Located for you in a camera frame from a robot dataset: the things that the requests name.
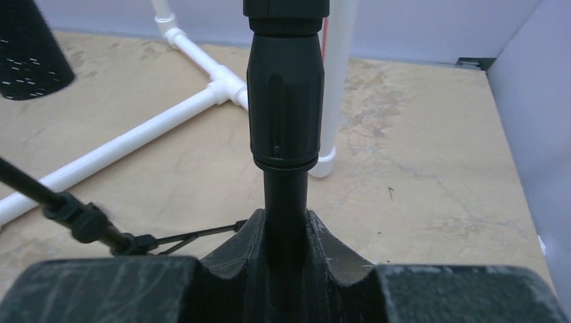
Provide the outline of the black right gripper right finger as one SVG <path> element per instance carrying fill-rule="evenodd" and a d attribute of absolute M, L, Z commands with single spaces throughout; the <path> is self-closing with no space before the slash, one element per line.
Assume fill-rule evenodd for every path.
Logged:
<path fill-rule="evenodd" d="M 547 283 L 520 266 L 372 264 L 313 212 L 310 322 L 565 322 Z"/>

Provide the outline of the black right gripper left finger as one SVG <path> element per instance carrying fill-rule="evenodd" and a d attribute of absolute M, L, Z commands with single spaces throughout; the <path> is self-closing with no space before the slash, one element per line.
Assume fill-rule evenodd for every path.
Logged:
<path fill-rule="evenodd" d="M 205 258 L 122 256 L 29 266 L 1 302 L 2 322 L 245 322 L 248 256 L 264 214 Z"/>

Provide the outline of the black tripod stand with shockmount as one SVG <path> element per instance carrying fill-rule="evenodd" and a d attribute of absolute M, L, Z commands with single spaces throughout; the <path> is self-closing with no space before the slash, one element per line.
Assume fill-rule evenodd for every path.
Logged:
<path fill-rule="evenodd" d="M 228 231 L 236 233 L 246 223 L 241 220 L 232 225 L 165 238 L 150 234 L 134 236 L 116 228 L 94 203 L 85 204 L 68 192 L 54 192 L 4 159 L 1 159 L 1 182 L 41 205 L 44 217 L 69 229 L 74 240 L 82 244 L 100 242 L 110 248 L 113 256 L 150 255 L 159 246 L 173 243 L 160 253 L 170 255 L 198 238 Z"/>

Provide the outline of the black round-base microphone stand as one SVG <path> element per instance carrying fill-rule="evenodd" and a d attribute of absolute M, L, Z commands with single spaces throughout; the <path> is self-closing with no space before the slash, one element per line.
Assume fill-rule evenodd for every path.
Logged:
<path fill-rule="evenodd" d="M 253 31 L 246 82 L 250 150 L 263 171 L 270 322 L 306 308 L 308 172 L 318 161 L 325 72 L 318 33 L 328 1 L 245 1 Z"/>

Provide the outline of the black speckled condenser microphone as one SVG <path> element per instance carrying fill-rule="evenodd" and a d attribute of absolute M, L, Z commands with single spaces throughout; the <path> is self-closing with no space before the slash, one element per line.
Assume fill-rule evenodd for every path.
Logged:
<path fill-rule="evenodd" d="M 1 2 L 1 96 L 34 100 L 71 85 L 75 74 L 33 0 Z"/>

